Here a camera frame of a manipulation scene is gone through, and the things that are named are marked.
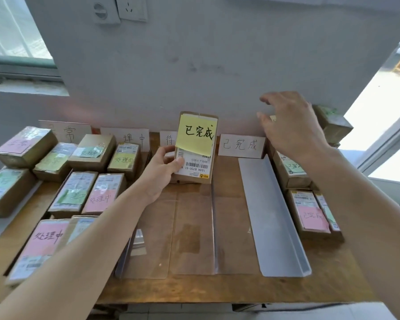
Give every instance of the transparent plastic sheet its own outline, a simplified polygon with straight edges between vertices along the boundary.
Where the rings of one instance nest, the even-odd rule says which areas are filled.
[[[172,274],[215,274],[212,186],[176,186],[178,196],[169,270]]]
[[[213,191],[216,272],[261,274],[237,157],[215,157]]]
[[[169,184],[160,197],[145,208],[138,222],[142,230],[142,253],[130,256],[122,278],[165,279],[169,271],[177,184]]]

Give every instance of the wall socket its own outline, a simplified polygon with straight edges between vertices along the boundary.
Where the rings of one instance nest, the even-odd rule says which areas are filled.
[[[147,0],[116,0],[120,19],[148,21]]]

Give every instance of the person's right arm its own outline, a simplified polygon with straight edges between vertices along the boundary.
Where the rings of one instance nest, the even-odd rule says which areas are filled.
[[[268,139],[319,187],[363,274],[400,320],[400,206],[327,144],[298,92],[266,93],[261,101],[276,109],[275,122],[258,113]]]

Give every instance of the person's left arm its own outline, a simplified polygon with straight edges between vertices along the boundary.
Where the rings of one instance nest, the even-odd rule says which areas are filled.
[[[184,160],[160,147],[142,176],[92,225],[0,304],[0,320],[85,319],[101,294],[144,208]]]

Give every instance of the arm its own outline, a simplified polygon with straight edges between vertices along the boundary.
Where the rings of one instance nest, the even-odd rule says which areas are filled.
[[[276,122],[258,113],[272,145],[320,188],[363,274],[400,320],[400,206],[327,144],[301,95],[266,93],[261,101],[276,109]]]
[[[142,176],[67,247],[0,304],[0,319],[85,319],[127,244],[144,208],[154,202],[183,159],[160,147]]]

